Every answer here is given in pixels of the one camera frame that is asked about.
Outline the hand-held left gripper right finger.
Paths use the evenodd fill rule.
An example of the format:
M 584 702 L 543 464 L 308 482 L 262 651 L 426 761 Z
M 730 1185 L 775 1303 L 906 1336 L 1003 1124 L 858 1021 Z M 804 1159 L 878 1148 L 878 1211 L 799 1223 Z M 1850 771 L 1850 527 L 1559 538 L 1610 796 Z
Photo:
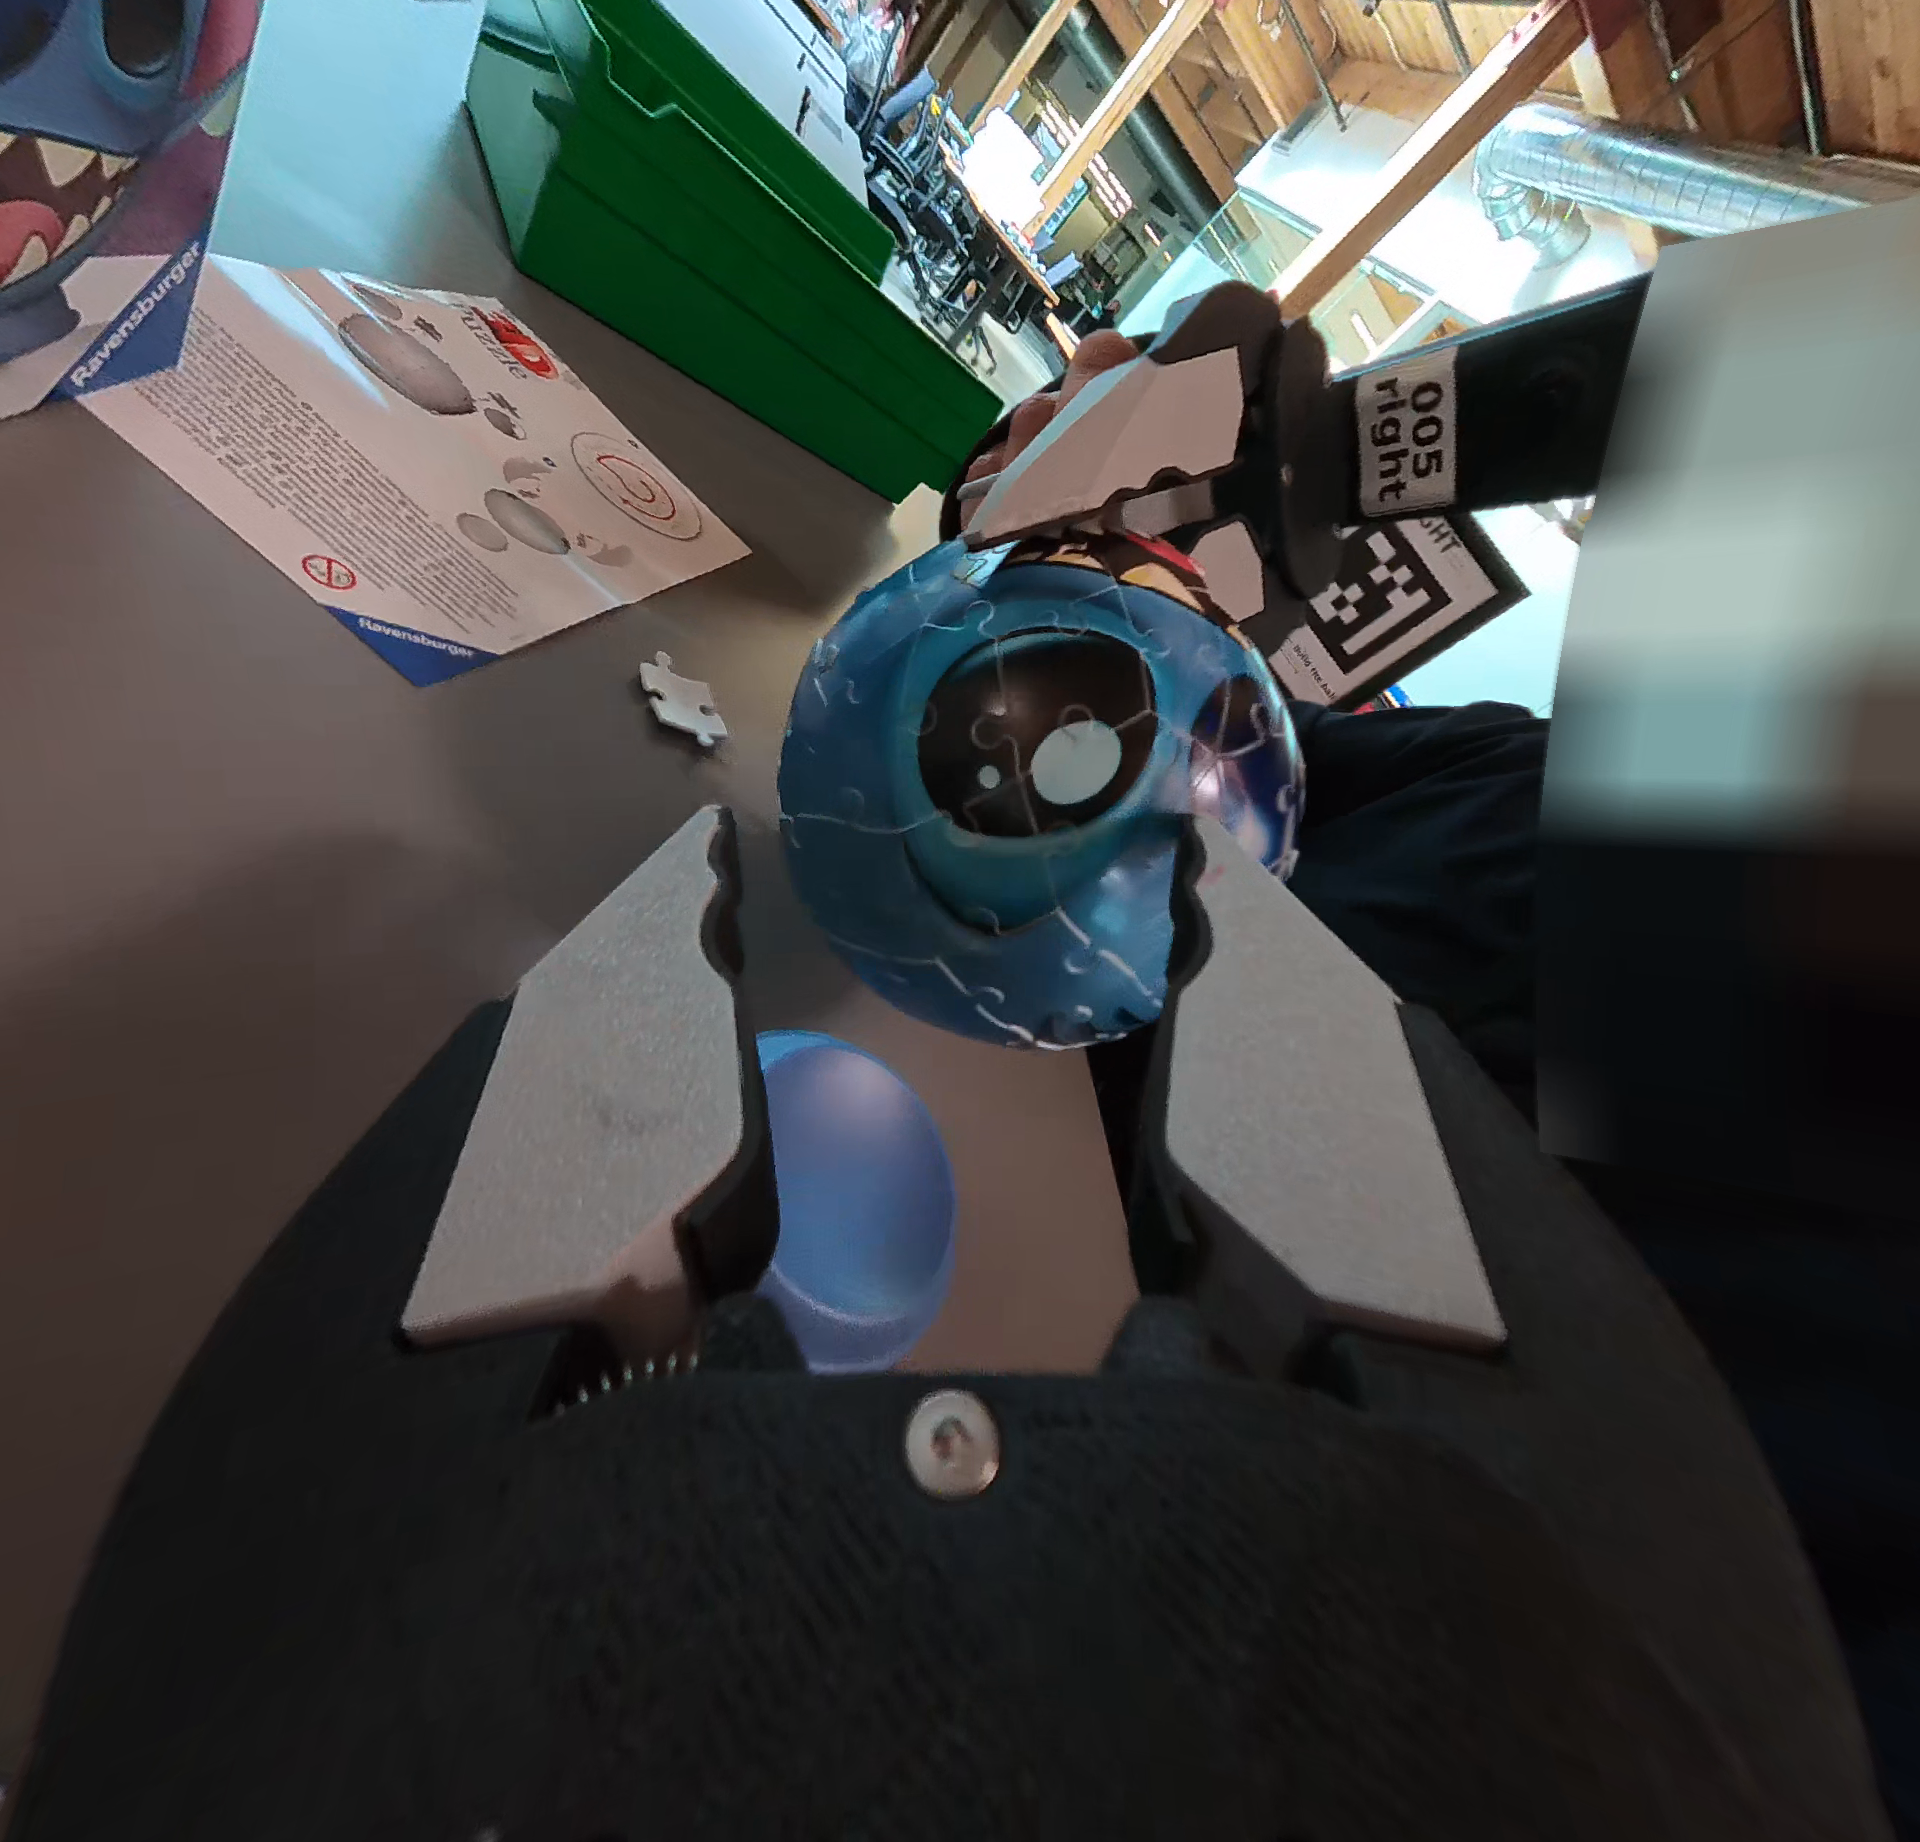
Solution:
M 1141 1090 L 1134 1258 L 1226 1348 L 1505 1326 L 1390 987 L 1211 817 L 1172 883 Z

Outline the person's right forearm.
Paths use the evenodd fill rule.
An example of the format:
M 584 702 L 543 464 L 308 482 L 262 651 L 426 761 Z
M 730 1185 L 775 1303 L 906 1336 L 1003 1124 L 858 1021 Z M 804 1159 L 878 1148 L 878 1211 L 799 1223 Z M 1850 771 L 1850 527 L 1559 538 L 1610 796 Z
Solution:
M 1531 1113 L 1550 723 L 1519 705 L 1286 714 L 1305 775 L 1292 895 Z

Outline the green stacked plastic bins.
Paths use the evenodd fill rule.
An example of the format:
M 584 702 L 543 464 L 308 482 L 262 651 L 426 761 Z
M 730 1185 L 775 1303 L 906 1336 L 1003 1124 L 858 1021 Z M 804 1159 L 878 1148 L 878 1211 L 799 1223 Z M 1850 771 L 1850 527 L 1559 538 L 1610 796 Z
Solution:
M 530 280 L 890 501 L 964 477 L 1001 406 L 896 233 L 659 0 L 489 0 L 467 117 Z

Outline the blue plastic ball stand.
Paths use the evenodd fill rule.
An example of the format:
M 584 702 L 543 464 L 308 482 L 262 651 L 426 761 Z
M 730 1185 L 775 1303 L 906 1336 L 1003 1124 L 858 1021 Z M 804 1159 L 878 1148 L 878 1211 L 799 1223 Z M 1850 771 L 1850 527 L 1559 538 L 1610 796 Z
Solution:
M 888 1372 L 938 1318 L 957 1185 L 919 1094 L 873 1054 L 804 1029 L 757 1034 L 780 1245 L 757 1292 L 810 1374 Z

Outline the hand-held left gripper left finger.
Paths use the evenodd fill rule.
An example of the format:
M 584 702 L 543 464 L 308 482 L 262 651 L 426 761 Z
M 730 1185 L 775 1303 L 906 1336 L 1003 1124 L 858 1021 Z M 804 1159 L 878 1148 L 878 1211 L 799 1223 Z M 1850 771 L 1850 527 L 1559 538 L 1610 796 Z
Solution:
M 741 1011 L 736 820 L 666 835 L 516 984 L 401 1331 L 443 1345 L 588 1326 L 694 1348 L 780 1237 Z

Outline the white instruction sheet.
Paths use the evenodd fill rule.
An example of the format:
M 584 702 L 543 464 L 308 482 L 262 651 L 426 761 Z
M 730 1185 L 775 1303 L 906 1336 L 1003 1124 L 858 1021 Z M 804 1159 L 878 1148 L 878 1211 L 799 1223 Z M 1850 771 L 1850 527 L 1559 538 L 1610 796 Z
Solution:
M 432 687 L 748 554 L 502 300 L 186 249 L 57 343 L 75 400 Z

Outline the cardboard puzzle box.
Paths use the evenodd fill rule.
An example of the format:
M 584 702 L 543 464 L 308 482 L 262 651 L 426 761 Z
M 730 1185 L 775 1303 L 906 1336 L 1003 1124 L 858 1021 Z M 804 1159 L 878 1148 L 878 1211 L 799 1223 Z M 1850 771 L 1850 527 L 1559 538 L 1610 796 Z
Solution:
M 177 364 L 265 0 L 2 0 L 2 417 Z

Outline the person's right hand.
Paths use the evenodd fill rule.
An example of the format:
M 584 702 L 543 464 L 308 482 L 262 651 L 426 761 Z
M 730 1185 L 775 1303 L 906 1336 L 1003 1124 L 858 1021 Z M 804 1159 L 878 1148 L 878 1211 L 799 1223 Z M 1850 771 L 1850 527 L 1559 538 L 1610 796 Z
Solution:
M 1122 330 L 1093 330 L 1078 339 L 1063 376 L 1041 390 L 1034 400 L 1047 403 L 1050 408 L 1063 408 L 1093 381 L 1101 381 L 1112 367 L 1131 364 L 1137 356 L 1141 343 L 1128 339 Z

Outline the blue puzzle ball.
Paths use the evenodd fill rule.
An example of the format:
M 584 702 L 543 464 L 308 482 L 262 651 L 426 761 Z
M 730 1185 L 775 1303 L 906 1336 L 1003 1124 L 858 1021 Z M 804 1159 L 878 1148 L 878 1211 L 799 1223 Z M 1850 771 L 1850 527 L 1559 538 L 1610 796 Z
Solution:
M 791 888 L 866 987 L 984 1044 L 1164 1012 L 1185 822 L 1291 875 L 1303 750 L 1196 563 L 1125 532 L 950 538 L 814 645 L 780 764 Z

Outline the silver air duct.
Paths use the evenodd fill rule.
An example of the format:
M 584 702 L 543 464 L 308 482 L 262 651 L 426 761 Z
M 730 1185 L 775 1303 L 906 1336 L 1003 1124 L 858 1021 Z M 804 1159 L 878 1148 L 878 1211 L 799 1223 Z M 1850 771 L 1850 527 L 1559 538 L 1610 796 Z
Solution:
M 1473 195 L 1499 240 L 1520 240 L 1541 269 L 1559 269 L 1585 246 L 1588 214 L 1718 240 L 1915 200 L 1917 166 L 1711 145 L 1666 129 L 1520 104 L 1476 142 Z

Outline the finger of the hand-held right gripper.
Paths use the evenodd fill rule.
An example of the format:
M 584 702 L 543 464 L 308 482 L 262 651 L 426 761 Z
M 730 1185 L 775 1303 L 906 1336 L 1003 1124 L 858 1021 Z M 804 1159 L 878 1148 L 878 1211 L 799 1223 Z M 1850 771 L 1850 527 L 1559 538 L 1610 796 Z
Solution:
M 1265 560 L 1248 519 L 1232 516 L 1210 527 L 1196 536 L 1186 559 L 1228 622 L 1240 626 L 1259 616 L 1265 607 Z
M 1214 490 L 1233 466 L 1244 408 L 1233 345 L 1180 360 L 1134 356 L 1069 400 L 1019 406 L 957 490 L 957 538 L 984 551 L 1047 532 L 1137 532 L 1191 550 L 1232 519 Z

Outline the white puzzle piece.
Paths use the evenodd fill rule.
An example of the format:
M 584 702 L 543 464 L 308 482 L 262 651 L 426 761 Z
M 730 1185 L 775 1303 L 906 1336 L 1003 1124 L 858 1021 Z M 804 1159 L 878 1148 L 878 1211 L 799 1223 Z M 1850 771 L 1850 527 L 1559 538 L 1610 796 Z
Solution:
M 700 750 L 718 750 L 730 739 L 730 723 L 723 721 L 711 687 L 703 679 L 684 676 L 666 653 L 642 661 L 635 681 L 665 729 L 685 734 Z

